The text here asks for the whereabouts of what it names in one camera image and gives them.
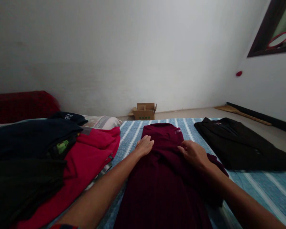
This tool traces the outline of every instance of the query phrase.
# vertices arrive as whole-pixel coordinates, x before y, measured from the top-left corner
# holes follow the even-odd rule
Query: hand
[[[184,158],[197,169],[204,170],[212,165],[204,148],[193,141],[183,141],[182,146],[178,146],[178,149]]]
[[[154,140],[150,140],[150,136],[145,135],[140,141],[138,141],[136,149],[141,156],[147,155],[153,148]]]

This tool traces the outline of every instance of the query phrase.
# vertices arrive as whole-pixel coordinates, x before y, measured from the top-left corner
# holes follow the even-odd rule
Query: striped mattress
[[[179,127],[185,140],[192,140],[205,148],[207,153],[214,154],[212,149],[204,141],[194,127],[195,122],[202,121],[202,118],[186,119],[164,119],[151,121],[125,121],[121,125],[121,141],[118,152],[112,161],[115,166],[135,149],[137,141],[140,140],[143,127],[153,123],[171,123]],[[238,184],[243,190],[250,194],[255,200],[263,205],[286,225],[286,172],[250,172],[229,170],[230,179]],[[113,228],[119,207],[126,188],[126,183],[116,197],[115,201],[101,221],[99,228]],[[214,229],[242,228],[235,216],[224,202],[222,208],[216,210],[207,206],[210,220]]]

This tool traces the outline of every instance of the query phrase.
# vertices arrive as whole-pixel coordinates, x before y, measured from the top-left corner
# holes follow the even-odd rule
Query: black blazer
[[[286,170],[286,153],[229,118],[194,124],[226,169]]]

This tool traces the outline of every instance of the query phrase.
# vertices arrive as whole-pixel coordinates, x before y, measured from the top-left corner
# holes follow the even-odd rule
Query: open cardboard box
[[[134,116],[135,120],[155,120],[156,109],[155,103],[137,103],[128,116]]]

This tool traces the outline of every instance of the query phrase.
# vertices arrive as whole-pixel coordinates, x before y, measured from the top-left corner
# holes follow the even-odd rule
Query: white pillow
[[[121,126],[122,121],[109,116],[86,116],[83,115],[88,122],[83,127],[90,127],[95,129],[112,129]]]

